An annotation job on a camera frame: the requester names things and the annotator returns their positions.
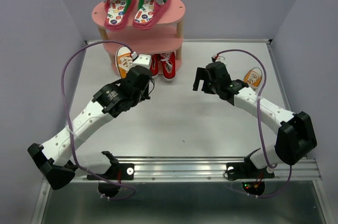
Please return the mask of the pink sandal one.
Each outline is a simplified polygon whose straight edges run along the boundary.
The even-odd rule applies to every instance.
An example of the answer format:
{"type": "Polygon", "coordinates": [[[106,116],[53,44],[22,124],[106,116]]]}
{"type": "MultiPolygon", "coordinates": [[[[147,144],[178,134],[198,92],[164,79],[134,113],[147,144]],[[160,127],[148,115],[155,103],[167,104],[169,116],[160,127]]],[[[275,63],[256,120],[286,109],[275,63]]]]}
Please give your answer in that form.
{"type": "Polygon", "coordinates": [[[133,27],[149,30],[163,17],[171,5],[171,0],[138,0],[133,27]]]}
{"type": "Polygon", "coordinates": [[[136,0],[104,0],[105,28],[110,31],[123,30],[135,4],[136,0]]]}

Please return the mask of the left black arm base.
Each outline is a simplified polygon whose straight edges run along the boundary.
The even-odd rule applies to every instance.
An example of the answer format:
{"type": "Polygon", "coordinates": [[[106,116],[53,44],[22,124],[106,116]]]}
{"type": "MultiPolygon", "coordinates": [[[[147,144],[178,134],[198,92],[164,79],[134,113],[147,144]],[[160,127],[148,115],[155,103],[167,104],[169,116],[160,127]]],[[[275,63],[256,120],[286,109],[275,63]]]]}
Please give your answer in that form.
{"type": "Polygon", "coordinates": [[[96,156],[87,173],[87,180],[98,181],[98,192],[101,198],[108,201],[125,200],[133,197],[136,189],[122,181],[134,179],[135,165],[121,163],[109,151],[103,151],[96,156]]]}

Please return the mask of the red sneaker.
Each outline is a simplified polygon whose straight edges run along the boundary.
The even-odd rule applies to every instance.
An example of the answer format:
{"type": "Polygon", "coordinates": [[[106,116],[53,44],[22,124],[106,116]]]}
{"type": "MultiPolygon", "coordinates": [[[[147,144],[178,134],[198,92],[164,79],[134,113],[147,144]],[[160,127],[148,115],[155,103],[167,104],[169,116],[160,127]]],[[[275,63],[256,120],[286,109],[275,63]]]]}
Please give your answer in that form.
{"type": "Polygon", "coordinates": [[[166,81],[173,81],[176,76],[175,52],[160,54],[163,77],[166,81]]]}
{"type": "Polygon", "coordinates": [[[156,77],[159,73],[159,54],[152,54],[151,56],[151,67],[152,76],[156,77]]]}

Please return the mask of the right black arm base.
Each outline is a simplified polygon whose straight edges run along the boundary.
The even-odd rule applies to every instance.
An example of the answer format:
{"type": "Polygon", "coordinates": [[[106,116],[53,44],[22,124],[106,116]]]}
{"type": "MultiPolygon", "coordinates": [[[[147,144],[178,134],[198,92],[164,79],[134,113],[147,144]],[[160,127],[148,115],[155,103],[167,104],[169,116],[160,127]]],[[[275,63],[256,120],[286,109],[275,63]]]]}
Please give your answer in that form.
{"type": "Polygon", "coordinates": [[[244,179],[242,182],[244,192],[248,196],[260,198],[266,187],[264,179],[273,179],[275,174],[268,167],[258,169],[254,166],[250,157],[257,151],[259,149],[251,152],[242,162],[228,162],[223,177],[228,181],[244,179]]]}

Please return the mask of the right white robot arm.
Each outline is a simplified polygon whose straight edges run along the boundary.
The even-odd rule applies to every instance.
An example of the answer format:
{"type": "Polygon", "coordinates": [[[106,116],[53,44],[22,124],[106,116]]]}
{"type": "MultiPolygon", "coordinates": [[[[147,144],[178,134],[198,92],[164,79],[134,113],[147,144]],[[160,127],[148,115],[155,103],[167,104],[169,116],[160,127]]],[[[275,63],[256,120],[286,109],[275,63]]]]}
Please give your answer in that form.
{"type": "Polygon", "coordinates": [[[200,82],[203,83],[204,93],[218,95],[220,99],[248,112],[277,136],[274,144],[263,146],[249,155],[249,160],[243,163],[246,175],[256,176],[268,165],[294,165],[317,146],[312,120],[307,113],[301,111],[296,114],[260,97],[247,83],[232,80],[222,62],[197,68],[194,91],[200,82]]]}

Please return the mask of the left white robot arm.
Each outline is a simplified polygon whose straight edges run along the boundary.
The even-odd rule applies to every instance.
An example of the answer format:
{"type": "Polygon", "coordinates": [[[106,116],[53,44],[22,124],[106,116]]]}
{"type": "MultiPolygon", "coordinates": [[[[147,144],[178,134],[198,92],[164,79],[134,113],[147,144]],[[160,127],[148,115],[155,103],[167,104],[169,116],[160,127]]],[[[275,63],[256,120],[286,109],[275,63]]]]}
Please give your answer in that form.
{"type": "Polygon", "coordinates": [[[43,144],[33,143],[27,151],[35,165],[54,190],[69,184],[76,176],[88,174],[91,179],[131,180],[134,165],[120,164],[109,152],[99,153],[96,160],[80,158],[73,153],[103,125],[139,102],[149,99],[152,73],[142,66],[129,70],[125,78],[103,86],[84,110],[53,138],[43,144]]]}

